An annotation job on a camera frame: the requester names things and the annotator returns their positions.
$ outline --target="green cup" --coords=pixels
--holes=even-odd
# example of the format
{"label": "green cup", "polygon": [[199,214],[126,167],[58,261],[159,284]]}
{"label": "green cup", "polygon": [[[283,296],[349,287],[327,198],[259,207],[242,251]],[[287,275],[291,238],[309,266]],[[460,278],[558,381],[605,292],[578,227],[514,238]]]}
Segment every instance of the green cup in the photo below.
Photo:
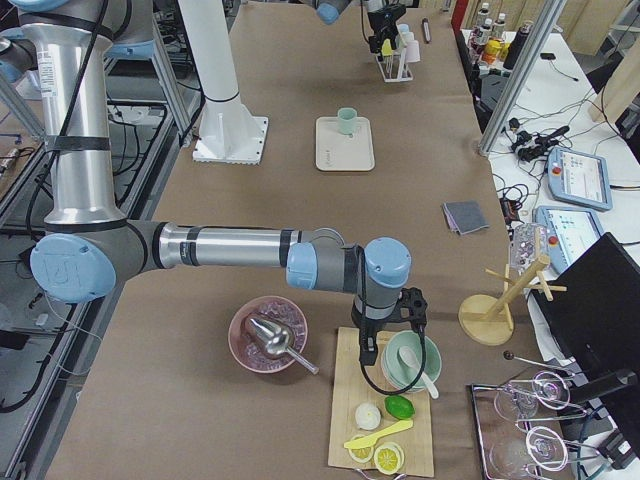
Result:
{"label": "green cup", "polygon": [[353,135],[356,131],[358,112],[355,108],[342,107],[338,110],[338,131],[342,135]]}
{"label": "green cup", "polygon": [[[427,351],[426,374],[435,383],[440,377],[442,371],[442,357],[435,343],[429,338],[424,337],[425,348]],[[416,371],[409,368],[400,359],[398,351],[402,346],[408,346],[416,354],[418,361],[422,359],[422,349],[420,348],[420,338],[418,334],[411,330],[403,330],[396,333],[391,339],[384,351],[382,352],[382,373],[385,378],[396,388],[404,388],[409,385],[416,377]],[[419,392],[427,387],[422,380],[418,380],[410,392]]]}

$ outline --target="yellow butter knife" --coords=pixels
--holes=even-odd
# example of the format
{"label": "yellow butter knife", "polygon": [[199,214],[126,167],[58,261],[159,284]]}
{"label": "yellow butter knife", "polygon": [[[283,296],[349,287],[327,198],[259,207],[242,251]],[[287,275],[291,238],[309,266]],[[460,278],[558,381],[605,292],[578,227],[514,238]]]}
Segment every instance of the yellow butter knife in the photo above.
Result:
{"label": "yellow butter knife", "polygon": [[343,446],[344,448],[347,448],[349,450],[372,447],[376,444],[380,437],[391,435],[392,433],[402,432],[403,430],[408,430],[411,427],[413,427],[413,420],[400,420],[393,425],[387,428],[383,428],[382,430],[378,430],[377,432],[374,432],[371,435],[367,435],[366,437],[349,440],[348,442],[345,442]]}

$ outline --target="screen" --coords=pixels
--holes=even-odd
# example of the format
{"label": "screen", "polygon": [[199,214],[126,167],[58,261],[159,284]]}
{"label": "screen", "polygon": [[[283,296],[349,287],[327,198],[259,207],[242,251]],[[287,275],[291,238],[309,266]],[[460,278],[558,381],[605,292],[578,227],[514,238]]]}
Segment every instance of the screen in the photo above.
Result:
{"label": "screen", "polygon": [[[640,375],[640,267],[616,239],[603,235],[553,283],[567,291],[552,302],[533,295],[563,353],[590,381],[621,368]],[[640,456],[640,385],[600,399]]]}
{"label": "screen", "polygon": [[575,262],[600,237],[588,212],[550,208],[549,222],[558,237],[567,265]]}
{"label": "screen", "polygon": [[564,191],[575,197],[604,202],[600,160],[576,152],[561,152]]}

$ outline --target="black monitor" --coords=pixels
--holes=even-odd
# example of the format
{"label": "black monitor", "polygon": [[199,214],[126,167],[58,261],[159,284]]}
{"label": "black monitor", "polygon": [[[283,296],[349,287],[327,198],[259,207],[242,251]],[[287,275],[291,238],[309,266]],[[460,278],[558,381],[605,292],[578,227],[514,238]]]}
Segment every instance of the black monitor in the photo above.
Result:
{"label": "black monitor", "polygon": [[[610,233],[553,282],[567,287],[533,295],[562,352],[589,381],[621,369],[640,376],[640,267]],[[640,385],[600,397],[620,433],[640,457]]]}

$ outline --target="wine glass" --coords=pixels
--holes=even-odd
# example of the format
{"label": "wine glass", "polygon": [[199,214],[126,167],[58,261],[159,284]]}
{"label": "wine glass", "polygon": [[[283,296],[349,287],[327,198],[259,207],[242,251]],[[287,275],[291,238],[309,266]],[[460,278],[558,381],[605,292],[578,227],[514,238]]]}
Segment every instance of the wine glass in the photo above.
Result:
{"label": "wine glass", "polygon": [[[547,422],[582,418],[586,410],[570,403],[569,386],[557,373],[543,370],[530,380],[512,379],[499,386],[493,401],[500,417],[515,422],[525,431],[526,422]],[[568,406],[576,413],[556,416],[548,410],[560,411]]]}
{"label": "wine glass", "polygon": [[498,440],[489,451],[489,463],[502,478],[518,480],[530,478],[535,464],[522,438]]}
{"label": "wine glass", "polygon": [[551,472],[562,470],[569,460],[567,445],[547,427],[533,427],[525,440],[527,452],[537,466]]}

